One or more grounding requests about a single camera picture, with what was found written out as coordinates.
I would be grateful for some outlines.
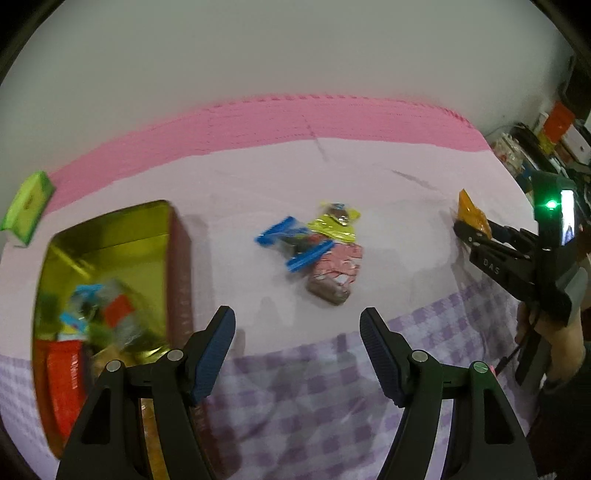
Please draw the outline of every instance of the red packaging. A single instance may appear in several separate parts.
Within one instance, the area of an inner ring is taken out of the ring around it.
[[[50,344],[47,379],[57,428],[65,442],[86,399],[82,341],[68,340]]]
[[[315,295],[340,305],[351,294],[363,248],[357,244],[335,244],[314,266],[308,278],[307,289]]]

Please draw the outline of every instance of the wrapped candy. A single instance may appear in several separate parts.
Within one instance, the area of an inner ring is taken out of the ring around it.
[[[314,266],[306,285],[308,291],[335,305],[351,293],[361,265],[363,248],[357,244],[335,244]]]
[[[255,241],[263,247],[278,248],[289,258],[285,266],[290,272],[312,265],[335,244],[325,236],[311,232],[292,216],[265,230]]]
[[[352,243],[355,242],[352,223],[360,216],[357,210],[344,203],[328,203],[324,204],[324,213],[308,223],[308,228],[335,240]]]

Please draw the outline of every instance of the candy wrapper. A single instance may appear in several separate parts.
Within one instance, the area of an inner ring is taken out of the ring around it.
[[[492,238],[491,226],[488,224],[486,215],[482,210],[472,203],[466,190],[460,192],[457,201],[457,219],[466,222],[468,225],[480,230],[489,239]]]
[[[86,399],[90,383],[89,359],[81,341],[51,342],[47,354],[47,379],[57,427],[64,441]]]
[[[308,228],[329,238],[353,243],[355,242],[355,229],[352,223],[360,216],[361,214],[357,210],[344,203],[326,203],[323,205],[323,214],[308,223]]]
[[[289,257],[285,266],[290,272],[312,265],[335,244],[324,235],[310,231],[292,216],[268,228],[255,240],[263,247],[274,246]]]
[[[357,244],[335,244],[314,266],[306,285],[308,291],[340,305],[351,293],[351,284],[355,281],[363,248]]]

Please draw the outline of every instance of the cables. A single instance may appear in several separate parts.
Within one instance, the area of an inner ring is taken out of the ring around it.
[[[527,340],[529,340],[529,338],[530,338],[531,332],[534,331],[534,328],[535,328],[536,324],[538,323],[538,320],[540,319],[540,313],[541,313],[541,308],[538,308],[535,313],[535,318],[534,318],[533,323],[527,329],[525,335],[523,336],[523,338],[519,342],[519,345],[517,345],[508,356],[504,356],[503,358],[501,358],[501,360],[499,361],[499,364],[495,367],[495,374],[496,375],[500,375],[501,372],[505,369],[505,367],[507,365],[509,365],[511,360],[513,360],[515,358],[515,355],[517,355],[517,353],[519,353],[519,351],[525,346],[525,344],[527,343]]]

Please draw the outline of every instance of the snack bag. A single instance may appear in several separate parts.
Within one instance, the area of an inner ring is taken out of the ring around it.
[[[335,244],[292,216],[265,230],[255,241],[263,247],[275,246],[289,257],[285,266],[290,272],[312,265]]]
[[[344,203],[324,204],[324,213],[316,220],[308,223],[308,227],[313,232],[339,240],[341,242],[355,242],[355,229],[351,225],[361,214],[346,206]]]
[[[466,222],[468,225],[480,230],[489,239],[492,238],[491,226],[488,224],[486,215],[482,210],[476,208],[476,206],[470,200],[466,190],[460,192],[460,196],[457,202],[457,219]]]
[[[357,244],[335,244],[314,266],[306,288],[335,305],[344,303],[351,293],[362,256],[363,248]]]

